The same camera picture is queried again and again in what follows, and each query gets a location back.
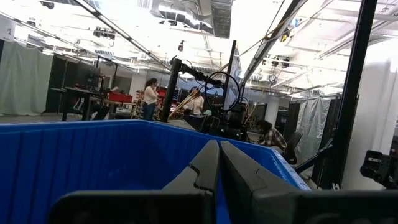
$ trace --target desk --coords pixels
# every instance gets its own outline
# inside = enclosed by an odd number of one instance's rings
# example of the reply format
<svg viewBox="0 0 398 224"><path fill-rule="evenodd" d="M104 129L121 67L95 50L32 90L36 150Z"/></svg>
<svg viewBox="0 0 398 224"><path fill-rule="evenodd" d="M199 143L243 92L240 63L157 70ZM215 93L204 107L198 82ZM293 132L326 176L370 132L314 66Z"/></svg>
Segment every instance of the desk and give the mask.
<svg viewBox="0 0 398 224"><path fill-rule="evenodd" d="M123 102L118 102L118 101L113 101L113 100L109 100L109 99L101 99L95 96L91 96L88 100L88 109L87 109L87 114L86 114L86 120L89 121L90 120L90 111L91 111L91 102L102 102L104 104L109 104L109 119L114 119L114 117L116 116L116 113L114 112L115 109L115 105L135 105L135 103L123 103Z"/></svg>
<svg viewBox="0 0 398 224"><path fill-rule="evenodd" d="M63 89L63 88L51 88L50 90L55 91L55 92L57 92L57 93L60 94L60 102L59 102L59 104L58 104L58 110L57 110L57 115L58 115L59 112L60 112L60 108L61 108L62 95L63 95L64 93L66 93L67 91L66 91L65 89Z"/></svg>
<svg viewBox="0 0 398 224"><path fill-rule="evenodd" d="M84 98L85 104L83 108L83 116L81 118L82 121L86 120L87 113L88 113L88 105L89 105L89 99L90 96L100 96L100 93L96 93L93 91L88 91L88 90L82 90L78 88L72 88L72 87L65 87L65 101L63 102L63 113L62 113L62 121L67 120L68 116L68 105L70 101L71 96L79 97L79 98Z"/></svg>

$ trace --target office chair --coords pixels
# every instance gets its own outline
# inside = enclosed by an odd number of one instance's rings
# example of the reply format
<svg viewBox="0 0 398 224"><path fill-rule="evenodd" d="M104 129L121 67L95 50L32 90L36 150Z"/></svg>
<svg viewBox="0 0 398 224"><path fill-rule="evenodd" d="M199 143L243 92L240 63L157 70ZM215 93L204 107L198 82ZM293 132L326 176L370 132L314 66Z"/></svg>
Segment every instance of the office chair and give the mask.
<svg viewBox="0 0 398 224"><path fill-rule="evenodd" d="M290 137L289 141L287 142L286 153L283 153L283 157L290 165L296 165L297 163L297 156L296 153L294 152L294 149L296 148L297 144L300 142L302 136L303 136L302 133L294 132Z"/></svg>

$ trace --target red box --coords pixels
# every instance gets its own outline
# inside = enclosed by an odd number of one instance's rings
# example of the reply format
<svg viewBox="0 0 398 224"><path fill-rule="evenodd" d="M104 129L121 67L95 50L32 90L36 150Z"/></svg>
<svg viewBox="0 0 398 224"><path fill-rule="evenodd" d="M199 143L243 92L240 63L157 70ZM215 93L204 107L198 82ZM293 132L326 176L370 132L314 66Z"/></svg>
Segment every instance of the red box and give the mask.
<svg viewBox="0 0 398 224"><path fill-rule="evenodd" d="M120 94L120 93L110 93L109 99L112 101L122 102L122 103L131 103L132 102L132 96L124 95L124 94Z"/></svg>

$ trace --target gray curtain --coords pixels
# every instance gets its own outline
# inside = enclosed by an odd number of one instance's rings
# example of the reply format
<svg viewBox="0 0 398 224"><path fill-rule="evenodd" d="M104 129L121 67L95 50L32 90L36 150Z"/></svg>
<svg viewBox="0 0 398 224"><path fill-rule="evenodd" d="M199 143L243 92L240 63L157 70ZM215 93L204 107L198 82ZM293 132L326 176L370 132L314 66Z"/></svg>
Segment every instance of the gray curtain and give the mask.
<svg viewBox="0 0 398 224"><path fill-rule="evenodd" d="M296 127L296 131L303 134L295 148L298 164L305 162L318 152L326 117L328 116L330 101L328 99L317 98L301 103ZM302 174L311 177L312 169L313 167L307 169Z"/></svg>
<svg viewBox="0 0 398 224"><path fill-rule="evenodd" d="M0 62L0 114L37 115L45 110L52 56L5 42Z"/></svg>

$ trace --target woman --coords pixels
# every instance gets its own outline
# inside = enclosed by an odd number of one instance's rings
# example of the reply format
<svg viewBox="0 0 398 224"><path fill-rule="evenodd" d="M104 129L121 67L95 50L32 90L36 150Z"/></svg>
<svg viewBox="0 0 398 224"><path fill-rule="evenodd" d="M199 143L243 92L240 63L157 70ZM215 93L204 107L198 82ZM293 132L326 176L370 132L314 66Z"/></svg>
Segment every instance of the woman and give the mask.
<svg viewBox="0 0 398 224"><path fill-rule="evenodd" d="M198 91L197 87L193 87L189 93L191 94L194 91L197 91L193 96L194 99L189 101L184 106L184 109L190 109L194 116L199 116L201 110L203 109L203 104L205 102L205 99L203 99L203 97L200 95L200 91Z"/></svg>
<svg viewBox="0 0 398 224"><path fill-rule="evenodd" d="M151 78L145 83L144 103L142 105L142 109L144 111L143 119L146 121L152 121L154 117L157 101L157 92L155 91L156 86L156 78Z"/></svg>
<svg viewBox="0 0 398 224"><path fill-rule="evenodd" d="M261 132L259 144L267 147L277 146L279 153L286 151L287 144L283 135L272 127L272 124L265 120L257 122L257 129Z"/></svg>

